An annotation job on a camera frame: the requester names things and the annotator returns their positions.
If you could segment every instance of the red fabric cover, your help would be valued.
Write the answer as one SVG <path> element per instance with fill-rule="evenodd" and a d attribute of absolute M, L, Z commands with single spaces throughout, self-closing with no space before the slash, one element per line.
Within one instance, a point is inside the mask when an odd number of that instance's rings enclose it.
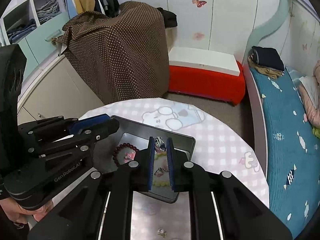
<path fill-rule="evenodd" d="M 237 105 L 245 94 L 243 67 L 238 61 L 237 64 L 240 70 L 238 77 L 198 68 L 170 66 L 169 91 Z"/>

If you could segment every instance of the human hand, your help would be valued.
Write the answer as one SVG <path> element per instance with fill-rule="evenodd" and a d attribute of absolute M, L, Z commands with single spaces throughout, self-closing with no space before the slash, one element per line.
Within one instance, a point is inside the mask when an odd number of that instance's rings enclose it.
<path fill-rule="evenodd" d="M 28 223 L 25 215 L 33 215 L 36 221 L 40 221 L 53 208 L 52 200 L 34 211 L 24 209 L 13 198 L 5 198 L 0 200 L 0 205 L 11 221 L 21 224 Z"/>

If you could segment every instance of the brown folded cloth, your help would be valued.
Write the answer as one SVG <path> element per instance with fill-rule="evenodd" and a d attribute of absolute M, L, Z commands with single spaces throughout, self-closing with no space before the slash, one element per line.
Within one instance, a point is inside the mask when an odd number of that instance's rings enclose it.
<path fill-rule="evenodd" d="M 256 69 L 260 74 L 266 75 L 270 78 L 277 79 L 278 77 L 282 76 L 282 71 L 270 69 L 268 67 L 260 66 L 255 64 L 250 57 L 248 57 L 249 66 Z"/>

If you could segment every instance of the red butterfly sticker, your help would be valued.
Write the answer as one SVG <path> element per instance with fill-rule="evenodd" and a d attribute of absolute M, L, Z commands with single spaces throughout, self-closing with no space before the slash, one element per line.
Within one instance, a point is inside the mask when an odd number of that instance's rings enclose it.
<path fill-rule="evenodd" d="M 196 4 L 198 8 L 201 6 L 205 5 L 207 2 L 206 1 L 199 1 L 199 0 L 192 0 L 193 4 Z"/>

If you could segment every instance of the drawer handle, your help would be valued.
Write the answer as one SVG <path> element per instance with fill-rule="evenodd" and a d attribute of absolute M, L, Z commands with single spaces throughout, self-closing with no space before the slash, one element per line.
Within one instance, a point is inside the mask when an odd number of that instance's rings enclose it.
<path fill-rule="evenodd" d="M 56 30 L 54 33 L 50 34 L 45 41 L 46 42 L 51 42 L 53 38 L 60 36 L 60 34 L 62 34 L 62 30 L 58 29 Z"/>

